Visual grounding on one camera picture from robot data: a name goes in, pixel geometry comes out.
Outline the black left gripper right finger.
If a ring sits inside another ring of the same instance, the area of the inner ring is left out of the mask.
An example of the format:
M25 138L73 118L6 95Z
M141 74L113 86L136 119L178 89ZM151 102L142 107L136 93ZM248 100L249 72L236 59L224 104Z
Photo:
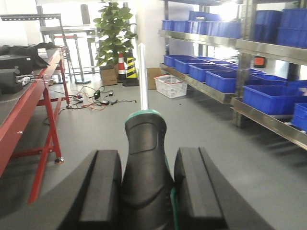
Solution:
M273 229L229 183L204 147L179 148L174 177L179 229Z

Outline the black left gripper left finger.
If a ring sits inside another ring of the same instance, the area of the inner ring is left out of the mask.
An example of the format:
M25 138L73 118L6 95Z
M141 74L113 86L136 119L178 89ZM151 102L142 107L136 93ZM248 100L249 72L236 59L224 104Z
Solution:
M0 220L2 230L118 230L121 163L95 150L46 195Z

